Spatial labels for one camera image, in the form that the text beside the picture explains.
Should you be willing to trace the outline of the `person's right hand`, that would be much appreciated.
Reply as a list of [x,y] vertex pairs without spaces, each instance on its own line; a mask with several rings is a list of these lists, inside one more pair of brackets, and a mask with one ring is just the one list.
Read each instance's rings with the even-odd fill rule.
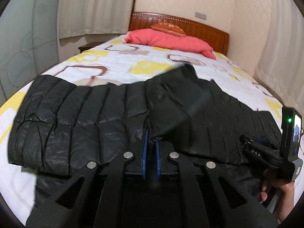
[[271,187],[278,188],[282,192],[279,204],[274,211],[278,224],[281,224],[294,207],[294,182],[287,180],[264,180],[260,191],[260,203],[267,200],[268,192],[270,191]]

